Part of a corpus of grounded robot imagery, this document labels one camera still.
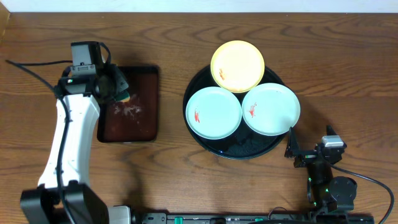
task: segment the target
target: yellow object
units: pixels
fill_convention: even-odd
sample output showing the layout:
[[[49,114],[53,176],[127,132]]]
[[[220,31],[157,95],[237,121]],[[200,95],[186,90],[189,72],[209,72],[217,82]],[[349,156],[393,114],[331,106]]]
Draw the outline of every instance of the yellow object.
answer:
[[[242,40],[234,40],[216,50],[210,68],[220,87],[233,93],[244,93],[261,81],[265,65],[255,46]]]

